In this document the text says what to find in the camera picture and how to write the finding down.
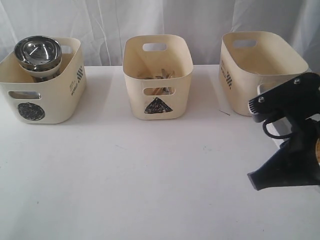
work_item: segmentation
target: checkered logo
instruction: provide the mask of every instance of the checkered logo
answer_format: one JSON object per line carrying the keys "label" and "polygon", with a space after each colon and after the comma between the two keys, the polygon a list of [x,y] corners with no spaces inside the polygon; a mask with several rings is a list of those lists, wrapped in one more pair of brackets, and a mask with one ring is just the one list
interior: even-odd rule
{"label": "checkered logo", "polygon": [[226,80],[226,83],[228,84],[229,88],[231,89],[231,86],[232,86],[232,78],[231,78],[229,72],[227,72],[227,75],[226,75],[225,80]]}
{"label": "checkered logo", "polygon": [[80,83],[80,80],[82,79],[84,75],[84,71],[82,69],[82,65],[79,67],[79,70],[76,72],[76,78],[78,79],[78,83]]}

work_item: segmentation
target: black cable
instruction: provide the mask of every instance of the black cable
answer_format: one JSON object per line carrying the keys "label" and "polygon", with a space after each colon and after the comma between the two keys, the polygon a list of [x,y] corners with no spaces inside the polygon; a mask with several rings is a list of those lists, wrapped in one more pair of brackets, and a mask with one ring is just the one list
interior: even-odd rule
{"label": "black cable", "polygon": [[288,138],[291,138],[294,133],[291,132],[287,135],[282,135],[282,136],[277,136],[277,135],[273,135],[271,134],[270,132],[268,132],[268,129],[267,129],[267,125],[270,124],[271,122],[269,122],[268,120],[265,120],[262,124],[262,129],[264,131],[264,133],[269,137],[269,138],[272,138],[272,139],[288,139]]}

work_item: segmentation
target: black circular sticker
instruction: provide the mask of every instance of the black circular sticker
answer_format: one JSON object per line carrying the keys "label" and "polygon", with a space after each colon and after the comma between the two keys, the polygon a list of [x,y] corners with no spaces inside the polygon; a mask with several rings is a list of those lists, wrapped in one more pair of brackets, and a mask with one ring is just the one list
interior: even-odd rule
{"label": "black circular sticker", "polygon": [[45,117],[45,111],[37,104],[26,102],[18,105],[19,114],[30,121],[39,121]]}

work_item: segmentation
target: handle cutout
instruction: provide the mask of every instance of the handle cutout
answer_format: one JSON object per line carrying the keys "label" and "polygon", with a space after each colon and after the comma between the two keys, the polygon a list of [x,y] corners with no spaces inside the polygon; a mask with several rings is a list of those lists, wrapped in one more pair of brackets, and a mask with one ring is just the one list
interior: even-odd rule
{"label": "handle cutout", "polygon": [[252,48],[257,45],[257,40],[245,39],[245,40],[235,40],[233,42],[234,48]]}
{"label": "handle cutout", "polygon": [[145,44],[143,44],[142,49],[145,52],[165,51],[167,49],[167,44],[165,44],[165,43],[145,43]]}
{"label": "handle cutout", "polygon": [[8,94],[13,99],[41,99],[40,93],[36,91],[9,91]]}
{"label": "handle cutout", "polygon": [[166,87],[148,87],[143,89],[143,94],[147,96],[161,96],[161,95],[172,95],[176,92],[176,89],[172,86]]}
{"label": "handle cutout", "polygon": [[72,48],[67,45],[62,45],[61,50],[63,54],[71,54],[72,53]]}

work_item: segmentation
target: metal screw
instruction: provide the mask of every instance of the metal screw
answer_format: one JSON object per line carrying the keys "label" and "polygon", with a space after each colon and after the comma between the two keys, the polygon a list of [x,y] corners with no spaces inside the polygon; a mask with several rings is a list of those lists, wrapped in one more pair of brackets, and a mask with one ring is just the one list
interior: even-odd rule
{"label": "metal screw", "polygon": [[300,84],[300,83],[301,83],[301,81],[300,81],[299,78],[296,78],[296,79],[293,81],[293,84],[295,84],[295,85],[298,85],[298,84]]}
{"label": "metal screw", "polygon": [[265,98],[263,96],[258,98],[258,102],[259,103],[264,103],[265,102]]}

